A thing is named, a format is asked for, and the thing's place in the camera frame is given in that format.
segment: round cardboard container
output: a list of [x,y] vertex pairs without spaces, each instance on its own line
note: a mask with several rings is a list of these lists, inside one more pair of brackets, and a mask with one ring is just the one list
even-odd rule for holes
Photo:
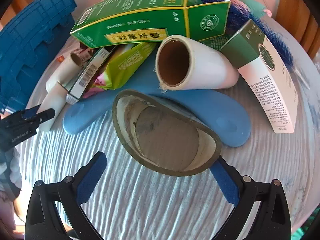
[[219,157],[218,135],[171,100],[123,90],[112,118],[120,142],[147,168],[171,176],[190,176]]

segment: blue storage box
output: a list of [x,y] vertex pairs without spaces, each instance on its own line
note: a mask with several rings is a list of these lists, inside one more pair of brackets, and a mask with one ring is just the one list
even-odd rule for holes
[[74,0],[36,0],[0,31],[0,111],[26,108],[42,73],[70,36]]

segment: yellow label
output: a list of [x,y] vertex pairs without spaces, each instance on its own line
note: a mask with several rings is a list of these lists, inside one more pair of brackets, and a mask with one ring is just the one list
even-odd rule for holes
[[166,28],[144,29],[104,35],[112,44],[141,41],[163,41],[168,37]]

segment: green wipes packet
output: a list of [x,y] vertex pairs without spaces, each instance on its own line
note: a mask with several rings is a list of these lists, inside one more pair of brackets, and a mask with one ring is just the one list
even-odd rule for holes
[[156,43],[148,42],[118,46],[117,50],[105,63],[104,72],[97,77],[83,97],[87,98],[103,90],[122,87],[155,47]]

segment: cardboard tube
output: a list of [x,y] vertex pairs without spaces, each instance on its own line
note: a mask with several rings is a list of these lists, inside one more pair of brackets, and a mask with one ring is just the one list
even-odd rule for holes
[[219,51],[181,35],[172,35],[160,45],[156,74],[164,90],[230,88],[238,71]]
[[75,53],[70,53],[70,55],[64,61],[62,61],[55,72],[53,72],[53,74],[45,84],[47,92],[50,92],[56,82],[59,82],[63,85],[65,83],[68,83],[74,76],[76,76],[80,72],[82,66],[83,62],[81,58]]
[[39,126],[40,131],[50,131],[54,121],[56,120],[64,105],[66,104],[67,94],[68,91],[65,90],[60,83],[56,82],[53,88],[50,90],[50,92],[46,95],[37,113],[52,108],[55,110],[56,114],[54,118],[42,123]]

